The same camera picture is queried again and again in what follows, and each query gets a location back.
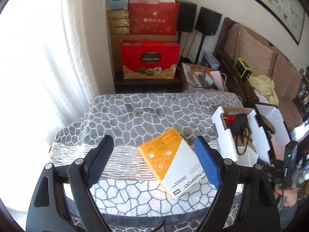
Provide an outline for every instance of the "gray blanket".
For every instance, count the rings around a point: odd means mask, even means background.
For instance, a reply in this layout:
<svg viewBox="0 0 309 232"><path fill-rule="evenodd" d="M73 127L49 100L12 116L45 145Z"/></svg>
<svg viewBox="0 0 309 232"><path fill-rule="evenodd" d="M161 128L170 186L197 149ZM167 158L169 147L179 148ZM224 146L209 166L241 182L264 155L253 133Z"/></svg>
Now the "gray blanket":
<svg viewBox="0 0 309 232"><path fill-rule="evenodd" d="M166 219L174 230L179 224L190 228L189 223L205 215L217 190L205 178L179 200L171 199L143 161L138 146L174 127L190 146L202 135L218 149L211 116L219 106L241 103L232 93L214 91L98 96L82 118L56 135L50 161L55 166L70 164L111 135L114 152L101 180L91 189L108 224L152 228ZM71 197L69 187L66 193Z"/></svg>

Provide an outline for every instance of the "blue box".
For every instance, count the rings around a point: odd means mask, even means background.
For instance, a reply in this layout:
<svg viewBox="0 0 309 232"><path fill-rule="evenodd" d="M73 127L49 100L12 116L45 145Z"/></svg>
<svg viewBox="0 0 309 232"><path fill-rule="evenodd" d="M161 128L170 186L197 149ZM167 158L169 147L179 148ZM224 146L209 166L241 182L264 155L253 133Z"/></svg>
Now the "blue box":
<svg viewBox="0 0 309 232"><path fill-rule="evenodd" d="M201 66L206 66L214 70L219 70L220 68L219 61L210 52L204 52L202 62L200 64Z"/></svg>
<svg viewBox="0 0 309 232"><path fill-rule="evenodd" d="M106 0L106 10L128 10L129 0Z"/></svg>

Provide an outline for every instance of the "speaker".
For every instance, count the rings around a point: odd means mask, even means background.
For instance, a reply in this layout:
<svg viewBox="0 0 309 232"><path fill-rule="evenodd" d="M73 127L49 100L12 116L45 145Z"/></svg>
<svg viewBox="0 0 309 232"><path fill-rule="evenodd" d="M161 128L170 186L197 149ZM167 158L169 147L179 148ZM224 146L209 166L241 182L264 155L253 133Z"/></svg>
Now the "speaker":
<svg viewBox="0 0 309 232"><path fill-rule="evenodd" d="M201 7L195 29L203 33L203 35L214 36L219 28L221 18L222 14Z"/></svg>
<svg viewBox="0 0 309 232"><path fill-rule="evenodd" d="M180 4L177 31L193 32L197 4L184 0L176 0Z"/></svg>

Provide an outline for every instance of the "red gift box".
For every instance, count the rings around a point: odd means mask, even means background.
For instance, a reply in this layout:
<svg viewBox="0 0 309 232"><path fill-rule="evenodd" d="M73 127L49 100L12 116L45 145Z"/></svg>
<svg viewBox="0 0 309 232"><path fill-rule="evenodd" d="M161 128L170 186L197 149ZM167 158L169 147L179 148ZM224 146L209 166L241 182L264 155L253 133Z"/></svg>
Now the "red gift box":
<svg viewBox="0 0 309 232"><path fill-rule="evenodd" d="M123 40L121 57L125 79L173 79L180 45L176 41Z"/></svg>
<svg viewBox="0 0 309 232"><path fill-rule="evenodd" d="M131 3L130 35L176 35L179 3Z"/></svg>

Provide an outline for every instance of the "portable power station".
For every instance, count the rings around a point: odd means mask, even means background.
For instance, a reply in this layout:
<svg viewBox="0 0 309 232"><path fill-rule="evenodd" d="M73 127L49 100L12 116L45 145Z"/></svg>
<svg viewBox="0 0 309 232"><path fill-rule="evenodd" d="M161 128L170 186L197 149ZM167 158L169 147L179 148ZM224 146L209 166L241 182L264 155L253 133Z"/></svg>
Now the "portable power station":
<svg viewBox="0 0 309 232"><path fill-rule="evenodd" d="M242 58L236 60L234 68L241 77L241 79L247 80L252 74L252 70Z"/></svg>

